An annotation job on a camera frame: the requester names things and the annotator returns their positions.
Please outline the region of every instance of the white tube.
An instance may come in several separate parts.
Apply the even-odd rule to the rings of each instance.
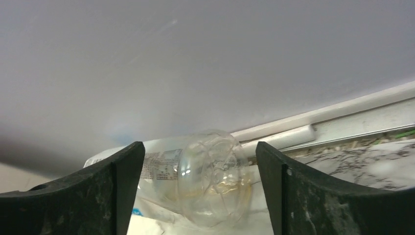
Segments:
[[[255,156],[256,145],[260,141],[267,142],[276,149],[287,148],[297,144],[314,141],[316,134],[312,125],[307,125],[292,129],[289,131],[281,132],[272,136],[267,136],[258,140],[254,140],[248,143],[242,144],[245,155],[247,157]]]

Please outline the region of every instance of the white pipe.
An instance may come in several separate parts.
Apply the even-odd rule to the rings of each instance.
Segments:
[[[272,136],[267,136],[248,143],[243,143],[242,148],[244,149],[245,155],[247,157],[253,157],[255,156],[256,145],[260,141],[267,142],[276,149],[282,149],[314,140],[316,140],[316,134],[314,132],[313,126],[307,125],[281,132]]]

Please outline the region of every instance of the clear plastic bottle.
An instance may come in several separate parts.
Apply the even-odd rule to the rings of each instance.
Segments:
[[[249,163],[232,135],[210,130],[144,146],[133,213],[172,223],[184,216],[198,228],[217,228],[231,227],[249,206]],[[104,151],[85,166],[120,149]]]

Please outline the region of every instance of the blue label mark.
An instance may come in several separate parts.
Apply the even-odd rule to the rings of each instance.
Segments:
[[[133,208],[133,214],[142,216],[142,213],[140,212],[138,208]]]

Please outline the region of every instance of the white baseboard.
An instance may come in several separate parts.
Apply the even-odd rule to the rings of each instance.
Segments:
[[[249,141],[294,128],[319,123],[415,97],[415,81],[330,105],[307,113],[269,122],[232,133],[239,141]]]

